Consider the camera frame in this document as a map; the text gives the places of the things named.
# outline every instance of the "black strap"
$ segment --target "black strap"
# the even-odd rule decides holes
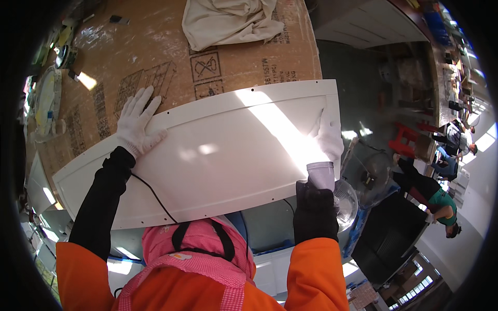
[[[181,251],[191,251],[191,252],[196,252],[196,253],[202,253],[202,254],[208,254],[214,257],[220,257],[223,258],[229,262],[233,260],[235,257],[235,247],[234,243],[228,236],[227,232],[223,229],[223,226],[214,221],[211,220],[211,225],[216,231],[216,234],[220,238],[221,244],[223,245],[223,252],[225,255],[220,255],[218,253],[214,252],[209,252],[207,250],[194,247],[194,248],[181,248],[183,238],[185,237],[185,234],[187,233],[187,229],[190,226],[190,221],[187,222],[182,222],[181,224],[178,225],[178,228],[176,228],[175,232],[173,233],[171,237],[171,242],[173,243],[173,248],[175,249],[175,252],[181,252]]]

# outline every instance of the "green shirt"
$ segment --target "green shirt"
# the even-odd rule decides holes
[[[450,197],[450,195],[447,194],[443,190],[443,188],[439,188],[439,190],[429,199],[429,203],[441,205],[442,207],[450,205],[451,209],[453,210],[453,216],[451,216],[451,218],[441,217],[438,218],[437,221],[446,226],[455,224],[457,220],[457,206],[455,205],[455,202],[453,202],[453,199]]]

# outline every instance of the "black arm sleeve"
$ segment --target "black arm sleeve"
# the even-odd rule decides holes
[[[107,261],[111,226],[134,166],[135,159],[123,147],[117,147],[110,158],[104,160],[78,211],[69,242],[81,245]]]

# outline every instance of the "black power cord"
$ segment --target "black power cord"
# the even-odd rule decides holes
[[[114,298],[117,298],[117,297],[116,297],[116,293],[117,293],[119,290],[122,290],[122,289],[123,289],[122,287],[116,288],[116,290],[114,291]]]
[[[157,197],[157,194],[155,193],[154,189],[145,181],[143,180],[142,178],[140,178],[139,176],[137,176],[136,174],[132,173],[131,174],[132,176],[134,176],[135,178],[137,178],[138,180],[140,180],[141,182],[143,182],[147,187],[149,187],[149,189],[152,191],[152,193],[154,194],[156,200],[159,202],[159,204],[161,205],[162,209],[166,212],[166,214],[168,214],[168,216],[175,222],[175,223],[178,223],[174,218],[173,216],[170,215],[170,213],[168,212],[168,210],[164,207],[164,205],[162,204],[161,200]],[[246,229],[246,259],[248,260],[249,259],[249,233],[248,233],[248,227],[247,227],[247,224],[246,224],[246,220],[244,219],[244,215],[242,214],[242,211],[240,210],[239,211],[241,213],[241,218],[242,218],[242,222],[244,223],[244,228]]]
[[[174,218],[173,216],[170,215],[170,213],[166,210],[166,208],[164,207],[164,205],[162,204],[161,200],[157,197],[157,195],[155,194],[154,192],[154,189],[148,184],[146,183],[142,178],[138,177],[137,175],[135,175],[134,173],[131,174],[132,176],[135,176],[135,178],[137,178],[138,180],[140,180],[141,182],[143,182],[147,187],[149,187],[149,189],[152,191],[152,193],[154,194],[156,200],[159,202],[159,204],[161,205],[162,209],[166,212],[166,214],[168,214],[168,216],[175,222],[175,223],[178,223]]]
[[[289,204],[290,209],[292,210],[292,215],[294,216],[294,209],[292,208],[292,205],[287,201],[287,199],[283,199],[287,204]]]

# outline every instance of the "cardboard sheet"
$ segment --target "cardboard sheet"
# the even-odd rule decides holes
[[[59,118],[64,135],[37,144],[47,179],[72,159],[116,132],[129,96],[154,85],[163,97],[158,112],[242,88],[321,79],[318,49],[304,0],[278,1],[273,19],[285,24],[270,42],[188,47],[181,21],[185,1],[110,0],[79,26],[73,69],[95,79],[88,90],[63,73]],[[109,23],[111,15],[129,25]]]

